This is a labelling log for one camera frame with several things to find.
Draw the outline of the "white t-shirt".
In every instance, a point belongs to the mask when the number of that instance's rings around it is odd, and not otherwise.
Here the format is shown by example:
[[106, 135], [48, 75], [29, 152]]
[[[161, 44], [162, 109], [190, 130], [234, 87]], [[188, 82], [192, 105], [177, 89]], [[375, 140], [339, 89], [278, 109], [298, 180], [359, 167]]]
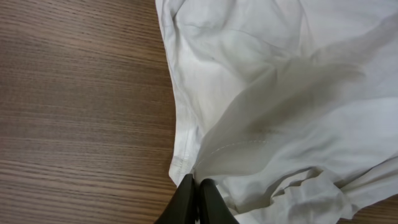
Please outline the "white t-shirt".
[[175, 184], [240, 223], [336, 223], [397, 194], [397, 2], [155, 3]]

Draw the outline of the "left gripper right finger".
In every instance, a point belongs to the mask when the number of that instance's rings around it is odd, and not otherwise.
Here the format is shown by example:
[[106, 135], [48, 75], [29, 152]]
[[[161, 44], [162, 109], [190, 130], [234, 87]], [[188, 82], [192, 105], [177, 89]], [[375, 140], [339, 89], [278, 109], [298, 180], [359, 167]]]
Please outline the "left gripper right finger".
[[205, 179], [199, 186], [201, 224], [239, 224], [226, 206], [215, 181]]

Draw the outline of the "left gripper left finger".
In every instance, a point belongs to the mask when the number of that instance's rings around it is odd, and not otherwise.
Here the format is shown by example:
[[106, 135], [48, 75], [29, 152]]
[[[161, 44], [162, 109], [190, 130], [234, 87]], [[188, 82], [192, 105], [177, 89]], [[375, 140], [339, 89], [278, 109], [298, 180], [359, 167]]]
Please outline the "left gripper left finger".
[[192, 174], [187, 174], [177, 187], [169, 204], [155, 224], [195, 224], [197, 206], [195, 203], [195, 182]]

